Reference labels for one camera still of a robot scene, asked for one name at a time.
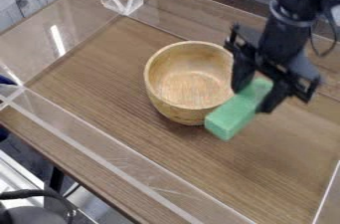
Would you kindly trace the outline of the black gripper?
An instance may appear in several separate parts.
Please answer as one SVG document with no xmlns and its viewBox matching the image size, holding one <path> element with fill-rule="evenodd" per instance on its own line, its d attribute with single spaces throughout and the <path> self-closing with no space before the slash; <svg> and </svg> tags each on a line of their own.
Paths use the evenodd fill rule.
<svg viewBox="0 0 340 224">
<path fill-rule="evenodd" d="M 268 25 L 261 32 L 233 24 L 224 49 L 233 56 L 230 87 L 237 94 L 258 72 L 273 84 L 257 107 L 272 113 L 286 98 L 308 103 L 321 85 L 321 75 L 305 55 L 308 36 L 289 27 Z"/>
</svg>

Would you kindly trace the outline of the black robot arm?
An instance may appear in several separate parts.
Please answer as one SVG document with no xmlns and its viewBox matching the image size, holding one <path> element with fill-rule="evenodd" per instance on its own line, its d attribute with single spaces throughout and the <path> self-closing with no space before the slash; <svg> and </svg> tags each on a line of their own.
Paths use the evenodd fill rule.
<svg viewBox="0 0 340 224">
<path fill-rule="evenodd" d="M 321 75 L 308 60 L 305 48 L 312 47 L 312 29 L 318 19 L 340 28 L 334 9 L 340 0 L 270 0 L 264 29 L 233 24 L 224 48 L 233 58 L 230 88 L 236 93 L 246 87 L 256 74 L 272 80 L 273 86 L 254 110 L 270 113 L 290 97 L 309 102 L 320 87 Z"/>
</svg>

